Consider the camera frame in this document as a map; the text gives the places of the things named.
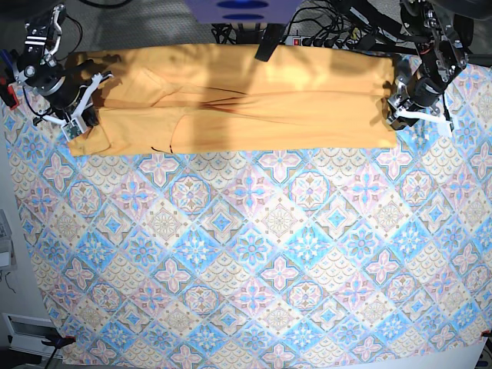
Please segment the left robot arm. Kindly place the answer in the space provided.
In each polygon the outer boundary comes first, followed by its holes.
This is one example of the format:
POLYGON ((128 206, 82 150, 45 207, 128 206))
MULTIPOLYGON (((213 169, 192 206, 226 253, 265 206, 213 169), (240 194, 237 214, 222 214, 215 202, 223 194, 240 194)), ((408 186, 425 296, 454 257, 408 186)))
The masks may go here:
POLYGON ((416 71, 399 61, 395 81, 387 100, 387 123, 395 130, 418 121, 437 126, 440 135, 450 136, 454 119, 445 101, 445 91, 466 68, 467 53, 446 12, 429 1, 400 1, 401 22, 379 12, 368 1, 343 1, 341 8, 364 26, 368 35, 388 47, 398 42, 412 43, 421 63, 416 71))

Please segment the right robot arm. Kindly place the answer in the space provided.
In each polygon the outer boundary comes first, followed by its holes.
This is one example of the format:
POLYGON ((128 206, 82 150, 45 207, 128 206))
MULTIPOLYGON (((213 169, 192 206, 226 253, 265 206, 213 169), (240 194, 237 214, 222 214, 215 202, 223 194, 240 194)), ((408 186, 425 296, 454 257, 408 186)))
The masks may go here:
POLYGON ((15 82, 24 89, 30 88, 40 94, 48 108, 36 111, 33 124, 48 121, 58 125, 69 135, 78 135, 99 124, 92 94, 98 86, 113 74, 109 71, 93 74, 90 79, 77 81, 76 75, 95 65, 87 59, 75 66, 65 68, 56 58, 62 40, 62 23, 68 18, 65 4, 49 5, 38 15, 25 20, 27 35, 24 49, 13 59, 12 71, 15 82))

